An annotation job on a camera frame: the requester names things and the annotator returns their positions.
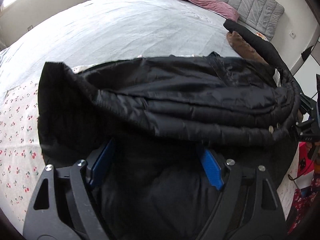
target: curtain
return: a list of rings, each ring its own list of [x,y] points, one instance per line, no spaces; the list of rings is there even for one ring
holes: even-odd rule
[[[2,34],[2,29],[0,27],[0,51],[5,49],[6,47],[7,47],[7,45],[5,44],[3,34]]]

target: wall socket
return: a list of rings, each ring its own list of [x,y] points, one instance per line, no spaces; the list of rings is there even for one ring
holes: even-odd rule
[[[291,38],[294,39],[296,37],[296,34],[293,31],[290,31],[290,36],[291,36]]]

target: bolt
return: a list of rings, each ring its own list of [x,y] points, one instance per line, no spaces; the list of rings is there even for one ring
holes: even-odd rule
[[[233,159],[227,159],[226,163],[229,166],[233,166],[233,165],[235,165],[236,162]]]
[[[53,169],[53,165],[52,164],[48,164],[44,169],[46,171],[51,171]]]
[[[86,164],[85,160],[79,160],[77,165],[81,167],[81,166],[84,166],[85,164]]]
[[[259,171],[266,171],[266,168],[265,168],[265,166],[260,165],[260,166],[258,166],[258,170]]]

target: white wall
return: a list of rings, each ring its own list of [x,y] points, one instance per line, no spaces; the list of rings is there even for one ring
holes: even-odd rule
[[[0,27],[7,46],[49,17],[88,0],[17,0],[4,8]]]
[[[319,37],[320,29],[316,18],[305,0],[276,0],[284,7],[275,36],[271,43],[276,47],[283,61],[291,69],[308,47],[313,36]],[[289,35],[293,30],[296,37]]]

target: gray quilted headboard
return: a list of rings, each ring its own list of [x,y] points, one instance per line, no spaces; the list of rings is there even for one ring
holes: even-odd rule
[[[275,0],[220,0],[238,10],[239,20],[271,40],[284,8]]]

